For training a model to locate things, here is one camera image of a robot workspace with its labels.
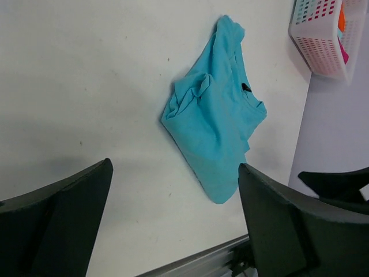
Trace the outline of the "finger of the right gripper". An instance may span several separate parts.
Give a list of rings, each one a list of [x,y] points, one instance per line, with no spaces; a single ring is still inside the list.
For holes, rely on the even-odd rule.
[[[320,201],[368,215],[368,201],[360,191],[368,185],[367,167],[346,173],[302,171],[298,178],[319,196]]]

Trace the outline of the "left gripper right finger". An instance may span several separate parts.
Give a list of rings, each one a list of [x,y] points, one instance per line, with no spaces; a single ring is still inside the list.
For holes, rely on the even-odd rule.
[[[249,164],[239,191],[259,276],[367,276],[368,215],[285,186]]]

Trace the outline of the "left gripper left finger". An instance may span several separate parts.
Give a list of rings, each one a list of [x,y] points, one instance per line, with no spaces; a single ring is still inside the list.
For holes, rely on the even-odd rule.
[[[85,276],[113,170],[106,158],[1,201],[1,276]]]

